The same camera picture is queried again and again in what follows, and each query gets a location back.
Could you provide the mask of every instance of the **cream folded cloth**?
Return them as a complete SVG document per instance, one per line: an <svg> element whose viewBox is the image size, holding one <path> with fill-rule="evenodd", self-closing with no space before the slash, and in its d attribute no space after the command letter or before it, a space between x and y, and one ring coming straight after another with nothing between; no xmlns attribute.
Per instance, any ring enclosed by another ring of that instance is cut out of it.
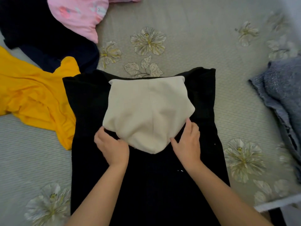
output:
<svg viewBox="0 0 301 226"><path fill-rule="evenodd" d="M156 154L194 113L183 76L113 79L103 126L141 151Z"/></svg>

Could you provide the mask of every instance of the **hand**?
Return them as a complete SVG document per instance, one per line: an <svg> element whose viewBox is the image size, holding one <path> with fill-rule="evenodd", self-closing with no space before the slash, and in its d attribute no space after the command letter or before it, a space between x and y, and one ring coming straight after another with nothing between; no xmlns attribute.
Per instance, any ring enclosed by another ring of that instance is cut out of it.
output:
<svg viewBox="0 0 301 226"><path fill-rule="evenodd" d="M102 126L94 136L94 142L110 166L127 166L129 162L129 145L123 140L116 140L104 131Z"/></svg>
<svg viewBox="0 0 301 226"><path fill-rule="evenodd" d="M200 131L196 123L186 119L186 125L179 143L174 138L170 142L176 156L187 170L201 162Z"/></svg>

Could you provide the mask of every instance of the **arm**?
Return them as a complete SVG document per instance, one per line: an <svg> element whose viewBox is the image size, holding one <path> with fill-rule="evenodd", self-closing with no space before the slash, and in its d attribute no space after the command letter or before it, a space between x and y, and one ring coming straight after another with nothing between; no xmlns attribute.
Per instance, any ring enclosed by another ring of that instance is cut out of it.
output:
<svg viewBox="0 0 301 226"><path fill-rule="evenodd" d="M255 209L244 203L230 187L200 160L200 132L195 123L186 120L180 142L171 138L175 154L198 185L222 226L271 226Z"/></svg>
<svg viewBox="0 0 301 226"><path fill-rule="evenodd" d="M129 146L123 140L115 140L109 136L103 127L95 134L94 142L109 163L109 168L73 213L66 226L110 224L129 161Z"/></svg>

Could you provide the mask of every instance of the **yellow shirt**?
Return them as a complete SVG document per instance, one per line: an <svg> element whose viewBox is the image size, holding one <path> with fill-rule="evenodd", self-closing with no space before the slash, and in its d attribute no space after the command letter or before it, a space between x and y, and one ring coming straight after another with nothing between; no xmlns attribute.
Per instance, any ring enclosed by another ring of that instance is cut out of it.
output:
<svg viewBox="0 0 301 226"><path fill-rule="evenodd" d="M53 130L67 150L75 132L63 77L80 74L73 57L49 73L11 56L0 46L0 115L11 112L27 125Z"/></svg>

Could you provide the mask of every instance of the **forearm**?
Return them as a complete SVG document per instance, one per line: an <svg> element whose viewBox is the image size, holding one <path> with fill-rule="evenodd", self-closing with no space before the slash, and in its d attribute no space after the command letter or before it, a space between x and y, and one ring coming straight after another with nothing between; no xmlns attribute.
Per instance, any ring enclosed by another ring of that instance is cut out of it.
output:
<svg viewBox="0 0 301 226"><path fill-rule="evenodd" d="M255 209L244 203L202 162L186 170L202 191L222 226L272 225Z"/></svg>
<svg viewBox="0 0 301 226"><path fill-rule="evenodd" d="M109 225L125 171L126 166L110 166L66 226Z"/></svg>

